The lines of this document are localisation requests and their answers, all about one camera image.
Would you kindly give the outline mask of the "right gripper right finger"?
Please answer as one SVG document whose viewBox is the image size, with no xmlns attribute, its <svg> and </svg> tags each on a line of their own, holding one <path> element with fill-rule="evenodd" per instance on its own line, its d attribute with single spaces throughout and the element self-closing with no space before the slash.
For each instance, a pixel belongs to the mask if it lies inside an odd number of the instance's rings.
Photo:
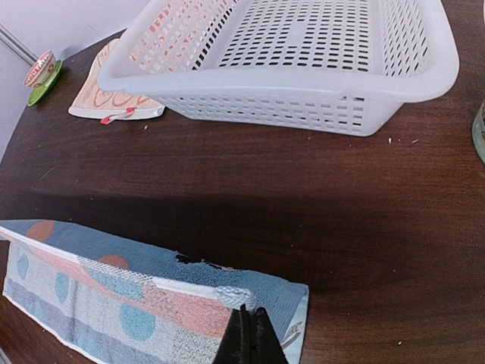
<svg viewBox="0 0 485 364">
<path fill-rule="evenodd" d="M 288 363 L 267 311 L 257 308 L 249 319 L 249 362 Z"/>
</svg>

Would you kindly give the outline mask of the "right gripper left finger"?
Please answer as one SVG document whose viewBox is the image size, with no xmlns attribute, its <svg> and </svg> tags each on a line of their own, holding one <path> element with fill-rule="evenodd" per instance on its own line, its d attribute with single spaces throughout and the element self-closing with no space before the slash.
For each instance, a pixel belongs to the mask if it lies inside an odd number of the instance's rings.
<svg viewBox="0 0 485 364">
<path fill-rule="evenodd" d="M 243 304 L 234 309 L 217 350 L 214 364 L 250 363 L 250 314 Z"/>
</svg>

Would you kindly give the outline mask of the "blue polka dot towel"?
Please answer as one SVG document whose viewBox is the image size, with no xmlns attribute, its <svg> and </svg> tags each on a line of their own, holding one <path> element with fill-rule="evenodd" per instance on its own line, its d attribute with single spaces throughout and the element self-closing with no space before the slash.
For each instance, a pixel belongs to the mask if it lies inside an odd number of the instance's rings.
<svg viewBox="0 0 485 364">
<path fill-rule="evenodd" d="M 94 362 L 210 363 L 240 307 L 264 308 L 286 360 L 301 359 L 304 284 L 68 222 L 2 221 L 1 236 L 4 296 Z"/>
</svg>

